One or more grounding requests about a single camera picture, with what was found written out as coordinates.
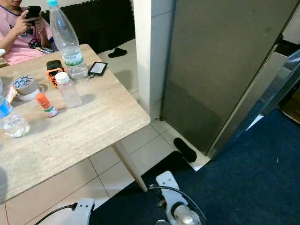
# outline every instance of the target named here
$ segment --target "black cable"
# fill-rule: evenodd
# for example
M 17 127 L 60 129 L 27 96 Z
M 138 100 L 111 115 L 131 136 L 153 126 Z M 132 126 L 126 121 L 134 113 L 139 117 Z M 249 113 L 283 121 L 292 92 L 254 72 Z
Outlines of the black cable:
M 152 186 L 152 187 L 149 187 L 148 189 L 149 190 L 151 190 L 151 189 L 152 190 L 153 189 L 167 189 L 167 190 L 175 191 L 175 192 L 178 192 L 178 193 L 182 194 L 185 198 L 187 198 L 196 207 L 196 209 L 201 213 L 201 215 L 203 216 L 204 219 L 201 218 L 201 217 L 199 217 L 199 218 L 202 219 L 205 224 L 207 224 L 207 222 L 206 222 L 206 220 L 207 220 L 206 216 L 202 212 L 202 210 L 200 209 L 200 207 L 187 194 L 185 194 L 184 192 L 182 192 L 182 191 L 180 191 L 180 190 L 178 190 L 176 188 L 168 187 L 168 186 Z
M 34 225 L 38 225 L 40 224 L 43 220 L 45 220 L 47 217 L 49 217 L 50 215 L 52 215 L 53 213 L 57 212 L 57 211 L 60 211 L 60 210 L 63 210 L 63 209 L 68 209 L 68 208 L 71 208 L 73 211 L 76 209 L 76 206 L 77 206 L 77 203 L 75 202 L 74 204 L 72 205 L 66 205 L 66 206 L 63 206 L 63 207 L 60 207 L 50 213 L 48 213 L 46 216 L 44 216 L 42 219 L 40 219 L 36 224 Z

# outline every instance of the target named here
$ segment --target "pink shirt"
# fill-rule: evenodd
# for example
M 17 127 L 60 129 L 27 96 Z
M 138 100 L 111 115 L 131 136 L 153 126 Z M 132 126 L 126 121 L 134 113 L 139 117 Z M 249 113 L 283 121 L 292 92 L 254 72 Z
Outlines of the pink shirt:
M 16 15 L 8 9 L 0 6 L 0 40 L 2 40 L 15 26 L 16 20 L 19 16 L 20 15 Z M 52 33 L 49 29 L 49 24 L 46 21 L 45 30 L 47 37 L 50 40 Z M 31 29 L 18 36 L 10 51 L 4 54 L 3 58 L 12 65 L 45 55 L 45 53 L 38 49 L 30 48 L 30 44 L 37 41 L 37 39 L 39 39 L 39 34 L 33 26 Z

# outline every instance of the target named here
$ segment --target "dark blue rug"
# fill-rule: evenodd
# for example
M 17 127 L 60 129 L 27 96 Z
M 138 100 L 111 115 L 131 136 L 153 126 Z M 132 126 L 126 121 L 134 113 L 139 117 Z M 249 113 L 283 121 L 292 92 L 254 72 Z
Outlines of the dark blue rug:
M 170 170 L 210 225 L 300 225 L 300 126 L 279 110 L 195 172 L 174 152 L 142 177 Z M 156 191 L 134 182 L 96 209 L 90 225 L 154 225 L 166 219 Z

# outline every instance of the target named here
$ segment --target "person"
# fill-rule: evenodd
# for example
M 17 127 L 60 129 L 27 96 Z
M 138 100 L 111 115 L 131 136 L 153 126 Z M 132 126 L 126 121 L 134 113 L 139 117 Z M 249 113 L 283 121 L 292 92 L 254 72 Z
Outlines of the person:
M 20 63 L 51 53 L 53 40 L 49 25 L 39 17 L 25 19 L 26 8 L 22 0 L 0 0 L 0 49 L 9 65 Z

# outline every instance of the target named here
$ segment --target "refrigerator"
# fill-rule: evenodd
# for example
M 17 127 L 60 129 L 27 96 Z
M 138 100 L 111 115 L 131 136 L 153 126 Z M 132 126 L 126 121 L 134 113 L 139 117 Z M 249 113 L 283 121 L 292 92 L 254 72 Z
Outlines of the refrigerator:
M 298 0 L 177 0 L 162 119 L 213 158 L 288 83 L 299 41 Z

